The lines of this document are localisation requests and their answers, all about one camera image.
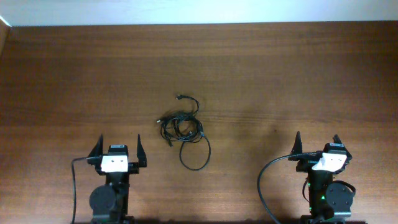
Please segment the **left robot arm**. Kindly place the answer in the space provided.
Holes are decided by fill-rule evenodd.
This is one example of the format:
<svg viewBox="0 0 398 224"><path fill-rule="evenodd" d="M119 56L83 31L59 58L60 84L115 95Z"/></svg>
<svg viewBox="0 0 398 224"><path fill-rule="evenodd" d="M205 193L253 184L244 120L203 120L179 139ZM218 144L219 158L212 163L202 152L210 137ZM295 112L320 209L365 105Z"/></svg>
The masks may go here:
<svg viewBox="0 0 398 224"><path fill-rule="evenodd" d="M89 203L93 211L92 223L125 224L134 223L133 216L128 215L130 176L139 173L147 166L147 157L137 137L136 162L129 161L128 146L125 144L110 145L108 152L103 152L103 136L99 137L95 147L88 155L87 163L95 168L100 176L105 177L105 184L95 188Z"/></svg>

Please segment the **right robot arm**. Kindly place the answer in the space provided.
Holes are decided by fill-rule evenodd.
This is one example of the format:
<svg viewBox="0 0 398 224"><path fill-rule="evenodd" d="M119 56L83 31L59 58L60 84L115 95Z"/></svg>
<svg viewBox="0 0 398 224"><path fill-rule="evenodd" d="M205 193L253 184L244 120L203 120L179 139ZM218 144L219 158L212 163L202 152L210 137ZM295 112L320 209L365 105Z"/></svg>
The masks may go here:
<svg viewBox="0 0 398 224"><path fill-rule="evenodd" d="M297 133L289 160L297 162L297 172L307 174L303 190L308 191L310 214L301 216L299 222L345 223L351 216L356 189L334 179L352 160L339 136L334 135L333 142L325 144L321 151L304 153L300 133Z"/></svg>

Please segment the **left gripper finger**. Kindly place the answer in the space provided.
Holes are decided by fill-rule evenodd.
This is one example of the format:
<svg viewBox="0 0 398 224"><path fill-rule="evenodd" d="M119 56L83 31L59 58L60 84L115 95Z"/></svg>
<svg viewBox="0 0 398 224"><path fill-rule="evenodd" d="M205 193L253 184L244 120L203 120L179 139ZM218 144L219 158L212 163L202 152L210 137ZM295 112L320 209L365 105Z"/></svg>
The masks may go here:
<svg viewBox="0 0 398 224"><path fill-rule="evenodd" d="M103 135L101 134L99 136L96 145L88 154L87 163L92 166L101 163L102 155L103 155Z"/></svg>
<svg viewBox="0 0 398 224"><path fill-rule="evenodd" d="M147 167L147 156L141 143L141 135L137 135L137 158L139 167Z"/></svg>

